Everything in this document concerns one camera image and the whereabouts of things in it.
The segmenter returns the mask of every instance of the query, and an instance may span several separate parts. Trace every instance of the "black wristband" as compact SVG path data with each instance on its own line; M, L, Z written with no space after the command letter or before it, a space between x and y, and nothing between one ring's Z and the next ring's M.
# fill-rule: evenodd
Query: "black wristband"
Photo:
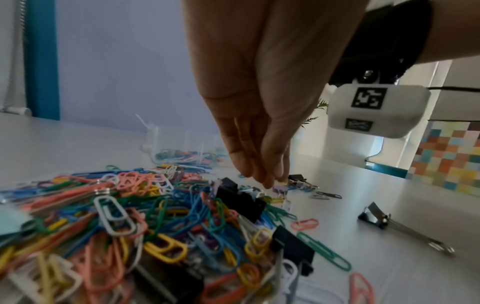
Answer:
M367 12L328 83L394 84L420 56L431 19L428 0Z

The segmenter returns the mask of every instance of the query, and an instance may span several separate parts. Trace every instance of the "multicolored square panel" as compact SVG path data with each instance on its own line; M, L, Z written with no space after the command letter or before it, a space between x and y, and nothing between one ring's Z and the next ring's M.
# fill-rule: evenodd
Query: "multicolored square panel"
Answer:
M406 179L480 196L480 122L430 121Z

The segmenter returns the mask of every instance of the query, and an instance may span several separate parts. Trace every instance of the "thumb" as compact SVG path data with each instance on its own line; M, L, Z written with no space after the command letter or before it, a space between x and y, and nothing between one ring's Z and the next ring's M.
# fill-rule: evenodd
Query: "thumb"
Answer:
M290 170L290 140L299 126L272 120L261 143L261 158L265 169L277 180L284 180Z

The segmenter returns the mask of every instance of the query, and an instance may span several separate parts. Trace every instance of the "black cable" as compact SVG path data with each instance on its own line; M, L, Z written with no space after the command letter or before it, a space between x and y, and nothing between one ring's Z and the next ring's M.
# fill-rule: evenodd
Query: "black cable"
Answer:
M465 88L465 87L428 87L429 90L445 90L445 91L461 91L480 93L479 88Z

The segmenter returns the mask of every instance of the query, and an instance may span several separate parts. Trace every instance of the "purple wall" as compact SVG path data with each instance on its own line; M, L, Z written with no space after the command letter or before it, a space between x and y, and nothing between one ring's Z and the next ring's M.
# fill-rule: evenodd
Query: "purple wall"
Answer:
M218 132L195 87L180 2L56 2L60 117L145 130L159 125Z

